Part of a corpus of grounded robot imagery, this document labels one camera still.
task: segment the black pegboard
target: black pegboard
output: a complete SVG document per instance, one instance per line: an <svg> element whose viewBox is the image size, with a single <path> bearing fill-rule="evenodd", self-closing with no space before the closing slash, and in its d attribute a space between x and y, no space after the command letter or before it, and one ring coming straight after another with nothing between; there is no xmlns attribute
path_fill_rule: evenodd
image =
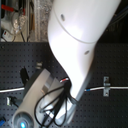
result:
<svg viewBox="0 0 128 128"><path fill-rule="evenodd" d="M96 47L96 69L88 85L103 86L103 77L109 76L112 86L128 86L128 45L98 44ZM25 66L29 76L36 71L36 62L43 62L59 80L66 73L54 58L48 43L1 43L0 44L0 89L22 87L19 71ZM0 94L0 117L7 121L16 111L6 105L7 96L23 97L23 92ZM103 91L85 92L77 107L72 122L63 128L127 128L128 90L111 90L109 98ZM1 128L9 128L5 123Z"/></svg>

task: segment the wire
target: wire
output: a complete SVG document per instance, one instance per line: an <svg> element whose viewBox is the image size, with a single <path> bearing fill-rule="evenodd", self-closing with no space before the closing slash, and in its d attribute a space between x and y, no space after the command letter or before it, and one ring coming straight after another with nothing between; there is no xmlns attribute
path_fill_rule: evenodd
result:
<svg viewBox="0 0 128 128"><path fill-rule="evenodd" d="M64 79L62 79L62 80L60 81L60 83L62 83L62 82L64 82L64 81L67 81L67 80L69 80L69 78L64 78Z"/></svg>
<svg viewBox="0 0 128 128"><path fill-rule="evenodd" d="M8 42L7 40L5 40L3 37L1 37L1 39L3 39L5 42Z"/></svg>
<svg viewBox="0 0 128 128"><path fill-rule="evenodd" d="M0 90L0 93L4 93L4 92L13 92L13 91L21 91L21 90L24 90L24 88L16 88L16 89Z"/></svg>
<svg viewBox="0 0 128 128"><path fill-rule="evenodd" d="M25 39L24 39L22 31L21 31L21 36L22 36L23 42L25 42Z"/></svg>
<svg viewBox="0 0 128 128"><path fill-rule="evenodd" d="M14 39L13 39L13 41L12 41L12 42L14 42L14 41L15 41L15 39L16 39L16 36L14 36Z"/></svg>
<svg viewBox="0 0 128 128"><path fill-rule="evenodd" d="M110 22L109 26L119 22L128 14L128 6L126 6L121 12L119 12Z"/></svg>
<svg viewBox="0 0 128 128"><path fill-rule="evenodd" d="M63 86L59 87L59 88L56 88L50 92L48 92L47 94L45 94L43 97L40 98L40 100L37 102L36 106L35 106L35 109L34 109L34 116L35 116L35 119L37 121L37 123L41 126L41 127L49 127L53 122L58 126L58 127L61 127L65 121L66 121L66 117L67 117L67 99L69 98L71 103L72 104L77 104L77 101L71 97L71 95L69 94L70 93L70 88L71 88L71 83L70 81L68 81L67 83L65 83ZM47 111L49 111L49 114L46 115L42 121L42 124L39 122L39 120L37 119L37 115L36 115L36 109L37 109L37 106L38 104L40 103L40 101L45 98L45 96L47 96L48 94L54 92L54 91L58 91L60 89L63 89L63 91L54 99L52 100L49 104L47 104L46 106L44 106L43 108L40 109L40 113L47 113ZM51 105L52 103L56 103L54 105L54 107L52 109L48 109L46 110L46 108ZM61 106L63 105L63 103L65 102L65 116L64 116L64 120L62 121L61 124L58 124L56 122L56 116L58 115L58 112L60 111L61 109ZM49 121L49 124L48 125L45 125L45 123L47 122L48 120L48 117L50 114L54 113L53 115L53 118L51 121Z"/></svg>
<svg viewBox="0 0 128 128"><path fill-rule="evenodd" d="M95 90L101 90L104 89L105 87L97 87L97 88L90 88L90 89L85 89L85 91L95 91ZM110 89L128 89L128 87L110 87Z"/></svg>

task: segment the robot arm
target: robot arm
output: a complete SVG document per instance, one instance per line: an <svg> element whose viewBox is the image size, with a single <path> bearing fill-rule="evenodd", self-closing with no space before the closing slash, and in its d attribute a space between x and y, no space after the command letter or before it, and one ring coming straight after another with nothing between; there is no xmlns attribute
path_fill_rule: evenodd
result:
<svg viewBox="0 0 128 128"><path fill-rule="evenodd" d="M39 124L43 122L43 116L39 111L48 104L45 108L52 110L56 104L60 106L61 103L62 107L58 113L52 111L53 113L49 115L51 118L56 115L58 122L63 122L62 117L65 115L65 104L67 104L67 120L65 121L66 123L70 122L70 117L73 115L76 106L73 105L71 99L79 101L84 93L96 42L109 24L120 1L54 0L49 18L48 38L53 54L71 80L71 89L68 90L71 95L70 101L63 104L61 101L49 104L57 96L64 97L67 91L64 92L61 88L49 94L50 91L63 85L57 79L53 79L48 71L41 71L36 74L36 77L31 78L35 79L33 84L30 81L28 82L32 86L13 116L14 128L17 125L21 127L21 124L24 124L25 128L39 127Z"/></svg>

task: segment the black cable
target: black cable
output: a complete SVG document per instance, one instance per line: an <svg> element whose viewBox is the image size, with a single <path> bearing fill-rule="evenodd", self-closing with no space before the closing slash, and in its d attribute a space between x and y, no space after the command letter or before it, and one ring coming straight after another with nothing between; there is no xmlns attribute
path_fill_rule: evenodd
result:
<svg viewBox="0 0 128 128"><path fill-rule="evenodd" d="M3 39L5 42L8 42L7 40L5 40L3 37L1 37L1 39Z"/></svg>
<svg viewBox="0 0 128 128"><path fill-rule="evenodd" d="M121 12L119 12L119 13L117 14L117 16L115 16L115 17L111 20L111 22L110 22L110 24L109 24L108 27L110 27L111 25L113 25L113 24L119 22L120 20L122 20L127 14L128 14L128 6L126 6Z"/></svg>
<svg viewBox="0 0 128 128"><path fill-rule="evenodd" d="M12 41L12 42L14 42L14 41L15 41L15 39L16 39L16 36L14 36L14 39L13 39L13 41Z"/></svg>
<svg viewBox="0 0 128 128"><path fill-rule="evenodd" d="M25 39L24 39L22 31L21 31L21 36L22 36L23 42L25 42Z"/></svg>
<svg viewBox="0 0 128 128"><path fill-rule="evenodd" d="M46 106L44 106L44 107L41 108L41 110L40 110L41 113L45 113L46 111L49 111L50 113L53 113L54 116L53 116L52 120L49 121L49 124L48 124L48 125L45 125L46 121L47 121L48 118L49 118L49 115L50 115L50 113L49 113L48 115L46 115L46 116L44 117L42 123L40 123L39 120L37 119L37 116L36 116L36 108L37 108L38 104L40 103L40 101L41 101L45 96L47 96L48 94L50 94L50 93L52 93L52 92L54 92L54 91L60 90L60 89L62 89L62 88L63 88L62 92L61 92L54 100L52 100L49 104L47 104ZM72 104L77 104L77 101L76 101L74 98L72 98L71 95L70 95L70 89L71 89L71 83L68 81L68 82L66 82L66 84L63 85L62 87L59 87L59 88L57 88L57 89L54 89L54 90L48 92L47 94L45 94L43 97L40 98L40 100L37 102L37 104L36 104L36 106L35 106L35 109L34 109L34 116L35 116L35 119L36 119L37 123L38 123L41 127L47 127L47 128L48 128L53 122L54 122L58 127L61 127L61 126L65 123L66 117L67 117L67 99L69 98ZM45 110L49 105L51 105L51 104L54 103L54 102L56 102L56 104L54 105L54 107L53 107L52 109ZM63 105L64 102L65 102L65 111L66 111L66 112L65 112L65 116L64 116L64 120L62 121L61 124L58 124L58 123L56 122L56 116L57 116L58 112L60 111L60 109L61 109L61 107L62 107L62 105Z"/></svg>
<svg viewBox="0 0 128 128"><path fill-rule="evenodd" d="M32 8L32 24L31 24L31 30L32 30L32 27L33 27L33 15L34 15L34 4L33 4L32 0L30 2L30 5L31 5L31 8Z"/></svg>
<svg viewBox="0 0 128 128"><path fill-rule="evenodd" d="M13 105L15 105L17 108L19 107L17 104L13 103Z"/></svg>

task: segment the hole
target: hole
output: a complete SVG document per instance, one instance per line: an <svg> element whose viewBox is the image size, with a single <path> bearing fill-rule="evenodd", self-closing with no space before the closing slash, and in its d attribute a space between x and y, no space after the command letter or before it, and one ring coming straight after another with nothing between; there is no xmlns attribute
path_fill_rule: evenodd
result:
<svg viewBox="0 0 128 128"><path fill-rule="evenodd" d="M89 53L89 51L86 51L84 54L87 55Z"/></svg>
<svg viewBox="0 0 128 128"><path fill-rule="evenodd" d="M62 19L63 21L65 21L65 17L64 17L63 14L61 14L61 19Z"/></svg>

